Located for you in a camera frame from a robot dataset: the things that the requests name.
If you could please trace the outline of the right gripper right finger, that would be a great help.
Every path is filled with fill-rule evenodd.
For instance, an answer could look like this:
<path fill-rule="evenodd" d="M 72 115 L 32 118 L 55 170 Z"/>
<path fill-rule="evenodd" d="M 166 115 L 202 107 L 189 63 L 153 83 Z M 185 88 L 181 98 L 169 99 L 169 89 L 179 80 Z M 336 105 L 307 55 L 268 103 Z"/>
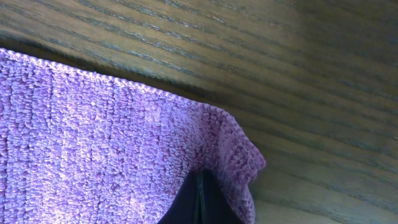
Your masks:
<path fill-rule="evenodd" d="M 200 215 L 203 224 L 243 224 L 223 195 L 210 170 L 201 172 Z"/>

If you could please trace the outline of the purple microfiber cloth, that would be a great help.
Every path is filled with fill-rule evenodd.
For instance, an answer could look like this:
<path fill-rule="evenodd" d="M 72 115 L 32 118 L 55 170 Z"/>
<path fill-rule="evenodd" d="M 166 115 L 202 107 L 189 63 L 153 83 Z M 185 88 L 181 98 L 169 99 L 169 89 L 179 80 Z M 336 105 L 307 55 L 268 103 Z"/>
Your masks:
<path fill-rule="evenodd" d="M 253 223 L 265 164 L 221 108 L 1 50 L 2 223 L 157 223 L 200 169 Z"/>

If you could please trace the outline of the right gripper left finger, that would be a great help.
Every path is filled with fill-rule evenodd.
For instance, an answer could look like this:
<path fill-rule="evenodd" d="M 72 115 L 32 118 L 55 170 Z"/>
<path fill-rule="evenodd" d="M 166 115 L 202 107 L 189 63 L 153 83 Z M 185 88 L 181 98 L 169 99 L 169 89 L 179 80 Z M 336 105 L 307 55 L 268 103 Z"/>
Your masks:
<path fill-rule="evenodd" d="M 166 214 L 158 224 L 193 224 L 197 197 L 196 173 L 189 172 Z"/>

